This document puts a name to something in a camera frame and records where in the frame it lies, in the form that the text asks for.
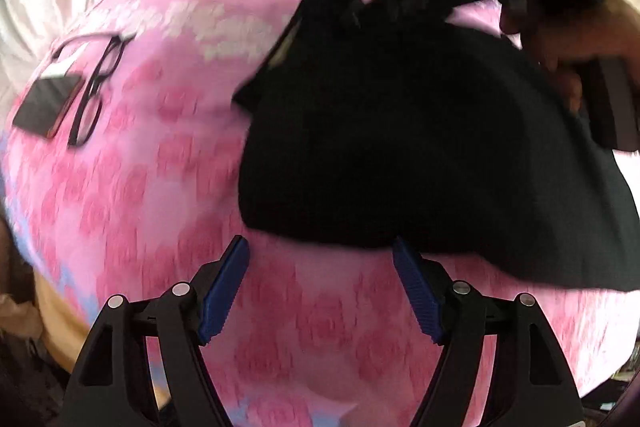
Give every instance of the eyeglasses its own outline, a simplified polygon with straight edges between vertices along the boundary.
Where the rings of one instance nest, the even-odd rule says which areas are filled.
[[[60,57],[62,50],[71,44],[72,42],[81,40],[90,40],[95,38],[109,37],[109,43],[102,54],[102,57],[98,61],[93,73],[89,77],[78,111],[74,118],[74,122],[71,125],[71,131],[69,132],[68,147],[82,147],[87,143],[91,135],[95,131],[95,127],[98,124],[100,113],[102,112],[102,97],[100,96],[100,87],[107,81],[113,72],[118,67],[124,48],[132,41],[132,38],[123,38],[117,34],[111,33],[95,33],[89,35],[81,35],[66,40],[56,49],[52,54],[52,59],[56,60]],[[115,60],[108,61],[110,55],[114,53]]]

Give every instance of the hand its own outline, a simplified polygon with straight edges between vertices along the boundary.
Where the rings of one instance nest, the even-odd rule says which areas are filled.
[[[507,35],[520,33],[523,50],[549,72],[572,112],[582,103],[580,77],[569,66],[576,62],[622,57],[640,93],[640,14],[625,0],[603,0],[593,9],[554,19],[503,9],[500,28]]]

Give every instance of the black smartphone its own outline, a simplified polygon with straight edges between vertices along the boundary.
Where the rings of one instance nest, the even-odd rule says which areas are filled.
[[[31,134],[53,138],[82,87],[80,74],[41,76],[29,89],[14,116],[14,126]]]

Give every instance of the pink patterned blanket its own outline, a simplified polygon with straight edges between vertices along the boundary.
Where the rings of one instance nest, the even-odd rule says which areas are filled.
[[[252,265],[223,333],[203,350],[233,422],[406,427],[438,349],[420,334],[390,252],[302,245],[247,230],[239,216],[249,121],[231,95],[298,1],[103,0],[72,32],[137,37],[104,86],[97,130],[84,148],[67,150],[78,101],[52,142],[7,127],[8,213],[23,255],[89,322],[109,295],[134,301],[189,280],[241,233]],[[458,20],[495,30],[497,16],[485,4]],[[104,46],[89,44],[73,69],[90,74]],[[639,195],[638,157],[620,162]],[[485,295],[535,295],[582,393],[632,349],[638,293],[540,287],[473,255],[433,258]],[[492,349],[488,342],[469,426],[481,415]],[[157,346],[152,356],[157,363]]]

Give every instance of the black cloth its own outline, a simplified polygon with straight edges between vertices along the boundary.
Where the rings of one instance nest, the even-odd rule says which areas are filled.
[[[610,150],[510,42],[415,16],[346,30],[303,0],[234,101],[252,113],[239,206],[317,243],[476,251],[520,279],[640,288],[640,220]]]

